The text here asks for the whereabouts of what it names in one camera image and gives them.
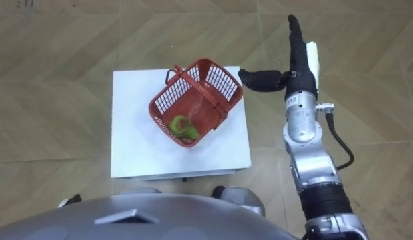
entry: red basket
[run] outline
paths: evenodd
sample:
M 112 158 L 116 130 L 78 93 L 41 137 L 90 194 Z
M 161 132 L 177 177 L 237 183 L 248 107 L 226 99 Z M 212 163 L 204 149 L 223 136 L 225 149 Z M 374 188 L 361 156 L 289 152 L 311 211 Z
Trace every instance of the red basket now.
M 169 79 L 170 72 L 175 75 Z M 227 118 L 228 111 L 242 98 L 242 87 L 223 67 L 200 59 L 183 70 L 180 66 L 166 75 L 166 87 L 149 104 L 149 112 L 160 129 L 183 147 L 193 147 L 211 129 Z M 177 115 L 191 119 L 200 137 L 180 139 L 169 130 Z

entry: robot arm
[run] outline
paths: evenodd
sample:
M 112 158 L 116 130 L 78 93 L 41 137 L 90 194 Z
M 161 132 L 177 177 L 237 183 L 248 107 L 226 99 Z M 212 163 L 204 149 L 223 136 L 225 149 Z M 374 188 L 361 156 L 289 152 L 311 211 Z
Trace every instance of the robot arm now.
M 298 20 L 290 15 L 290 70 L 240 72 L 244 85 L 254 91 L 286 87 L 283 136 L 291 156 L 290 169 L 306 218 L 303 239 L 368 239 L 353 213 L 338 170 L 353 161 L 352 153 L 334 131 L 334 105 L 318 105 L 318 55 L 315 43 L 304 43 Z M 316 121 L 324 112 L 332 135 L 347 150 L 350 163 L 337 168 L 322 145 L 322 127 Z

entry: tiled floor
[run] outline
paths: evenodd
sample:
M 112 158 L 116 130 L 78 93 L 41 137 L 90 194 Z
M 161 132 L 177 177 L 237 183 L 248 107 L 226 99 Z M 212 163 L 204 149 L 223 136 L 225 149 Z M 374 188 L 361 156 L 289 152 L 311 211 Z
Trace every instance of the tiled floor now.
M 353 207 L 373 239 L 413 239 L 413 0 L 0 0 L 0 226 L 74 193 L 208 195 L 223 184 L 250 187 L 269 219 L 302 234 L 283 93 L 245 90 L 251 169 L 188 183 L 109 178 L 113 70 L 200 57 L 286 70 L 288 13 L 318 44 L 320 100 L 336 104 L 357 157 L 341 172 Z M 324 143 L 345 162 L 328 132 Z

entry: white table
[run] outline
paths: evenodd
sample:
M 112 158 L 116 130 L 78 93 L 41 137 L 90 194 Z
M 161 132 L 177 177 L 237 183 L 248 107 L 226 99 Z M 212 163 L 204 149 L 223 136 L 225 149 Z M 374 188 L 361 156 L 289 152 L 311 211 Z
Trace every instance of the white table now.
M 226 69 L 240 82 L 239 67 Z M 234 173 L 251 165 L 244 100 L 196 146 L 170 139 L 151 118 L 149 102 L 165 87 L 167 69 L 115 71 L 111 177 L 167 179 Z

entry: basket handle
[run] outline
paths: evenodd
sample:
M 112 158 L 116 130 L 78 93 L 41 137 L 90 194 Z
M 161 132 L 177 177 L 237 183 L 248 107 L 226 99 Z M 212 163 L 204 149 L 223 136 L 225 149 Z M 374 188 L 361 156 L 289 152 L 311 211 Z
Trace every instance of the basket handle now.
M 215 100 L 215 98 L 208 92 L 206 89 L 204 89 L 197 81 L 195 81 L 190 75 L 188 75 L 180 66 L 175 65 L 175 69 L 170 69 L 167 74 L 166 74 L 166 80 L 165 83 L 168 85 L 168 80 L 169 80 L 169 74 L 174 72 L 176 75 L 180 75 L 182 79 L 184 79 L 188 84 L 190 84 L 194 89 L 199 91 L 200 94 L 202 94 L 213 106 L 214 109 L 217 109 L 218 112 L 220 113 L 221 117 L 220 120 L 217 122 L 217 125 L 214 127 L 214 130 L 217 129 L 218 126 L 227 118 L 227 110 L 224 109 L 218 101 Z

